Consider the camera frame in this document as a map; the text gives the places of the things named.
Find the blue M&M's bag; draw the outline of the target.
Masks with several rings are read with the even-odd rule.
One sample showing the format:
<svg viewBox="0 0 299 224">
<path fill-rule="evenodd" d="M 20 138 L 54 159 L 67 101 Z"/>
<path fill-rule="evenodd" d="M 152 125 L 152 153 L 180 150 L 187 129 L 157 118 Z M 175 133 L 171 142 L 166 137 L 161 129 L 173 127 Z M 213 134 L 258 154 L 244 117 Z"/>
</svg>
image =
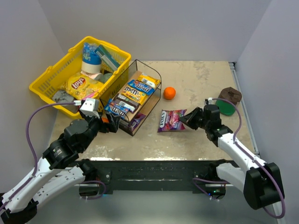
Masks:
<svg viewBox="0 0 299 224">
<path fill-rule="evenodd" d="M 107 105 L 105 106 L 105 111 L 110 112 L 114 115 L 118 115 L 121 118 L 124 118 L 126 116 L 126 114 L 128 113 L 129 109 L 117 104 L 112 99 L 109 99 Z"/>
<path fill-rule="evenodd" d="M 137 89 L 138 91 L 141 91 L 142 93 L 145 93 L 146 95 L 151 95 L 154 93 L 155 89 L 143 82 L 140 82 L 138 80 L 131 80 L 128 82 L 128 85 L 131 86 L 132 88 Z"/>
</svg>

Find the small yellow snack bar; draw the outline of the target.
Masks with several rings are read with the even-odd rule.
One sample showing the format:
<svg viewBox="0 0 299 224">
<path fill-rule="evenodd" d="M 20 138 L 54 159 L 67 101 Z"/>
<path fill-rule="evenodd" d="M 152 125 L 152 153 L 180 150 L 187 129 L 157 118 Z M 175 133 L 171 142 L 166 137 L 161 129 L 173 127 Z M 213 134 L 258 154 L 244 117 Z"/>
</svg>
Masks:
<svg viewBox="0 0 299 224">
<path fill-rule="evenodd" d="M 161 83 L 159 79 L 155 79 L 151 76 L 146 75 L 145 73 L 142 73 L 138 78 L 138 81 L 152 87 L 152 88 L 157 88 L 157 86 Z"/>
</svg>

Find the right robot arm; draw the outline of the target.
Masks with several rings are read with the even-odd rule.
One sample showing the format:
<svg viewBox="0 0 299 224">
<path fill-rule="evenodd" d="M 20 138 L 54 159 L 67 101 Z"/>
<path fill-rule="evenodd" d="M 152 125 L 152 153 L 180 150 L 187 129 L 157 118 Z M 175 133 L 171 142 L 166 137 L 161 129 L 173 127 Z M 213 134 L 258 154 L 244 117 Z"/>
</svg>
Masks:
<svg viewBox="0 0 299 224">
<path fill-rule="evenodd" d="M 279 167 L 248 150 L 236 134 L 222 124 L 218 106 L 209 104 L 204 108 L 197 107 L 179 120 L 193 130 L 204 129 L 207 138 L 233 159 L 237 167 L 221 161 L 213 166 L 211 176 L 238 188 L 252 209 L 257 210 L 284 199 Z"/>
</svg>

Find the brown chocolate bag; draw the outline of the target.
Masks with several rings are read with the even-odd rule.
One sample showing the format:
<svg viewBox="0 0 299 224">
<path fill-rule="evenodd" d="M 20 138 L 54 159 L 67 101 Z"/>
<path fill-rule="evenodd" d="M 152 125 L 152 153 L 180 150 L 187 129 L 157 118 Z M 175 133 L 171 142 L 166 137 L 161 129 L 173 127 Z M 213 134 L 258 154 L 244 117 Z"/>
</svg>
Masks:
<svg viewBox="0 0 299 224">
<path fill-rule="evenodd" d="M 139 103 L 117 93 L 114 97 L 114 101 L 120 106 L 126 107 L 131 113 L 134 113 L 140 106 Z"/>
</svg>

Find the purple Fox's candy bag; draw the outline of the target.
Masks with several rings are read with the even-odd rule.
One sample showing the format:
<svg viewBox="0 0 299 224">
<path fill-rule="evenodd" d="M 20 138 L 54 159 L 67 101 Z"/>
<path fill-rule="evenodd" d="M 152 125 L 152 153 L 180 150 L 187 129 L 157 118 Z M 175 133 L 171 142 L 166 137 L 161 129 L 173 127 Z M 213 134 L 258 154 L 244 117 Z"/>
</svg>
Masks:
<svg viewBox="0 0 299 224">
<path fill-rule="evenodd" d="M 138 113 L 130 123 L 121 119 L 120 127 L 127 132 L 133 132 L 144 118 L 146 118 L 144 114 Z"/>
</svg>

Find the yellow M&M's bag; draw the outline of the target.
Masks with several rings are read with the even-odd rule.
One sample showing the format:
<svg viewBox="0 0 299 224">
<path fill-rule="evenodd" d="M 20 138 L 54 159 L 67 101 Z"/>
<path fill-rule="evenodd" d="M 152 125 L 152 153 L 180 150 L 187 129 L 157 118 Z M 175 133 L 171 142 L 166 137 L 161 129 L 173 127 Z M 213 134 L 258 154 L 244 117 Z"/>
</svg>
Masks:
<svg viewBox="0 0 299 224">
<path fill-rule="evenodd" d="M 129 85 L 124 88 L 124 90 L 121 92 L 121 95 L 133 100 L 136 103 L 139 103 L 140 105 L 143 105 L 148 99 L 148 95 L 130 87 Z"/>
</svg>

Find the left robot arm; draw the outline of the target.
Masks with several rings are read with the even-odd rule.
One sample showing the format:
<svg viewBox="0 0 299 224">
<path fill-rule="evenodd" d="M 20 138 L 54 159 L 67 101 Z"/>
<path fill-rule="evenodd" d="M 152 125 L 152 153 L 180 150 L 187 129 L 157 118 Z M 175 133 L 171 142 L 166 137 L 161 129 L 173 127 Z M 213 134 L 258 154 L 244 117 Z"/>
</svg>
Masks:
<svg viewBox="0 0 299 224">
<path fill-rule="evenodd" d="M 98 133 L 117 132 L 120 116 L 107 113 L 107 122 L 101 116 L 101 113 L 92 117 L 83 115 L 81 119 L 73 120 L 45 150 L 32 173 L 9 192 L 0 195 L 3 223 L 27 223 L 40 207 L 76 184 L 94 183 L 106 191 L 97 168 L 89 159 L 70 166 Z"/>
</svg>

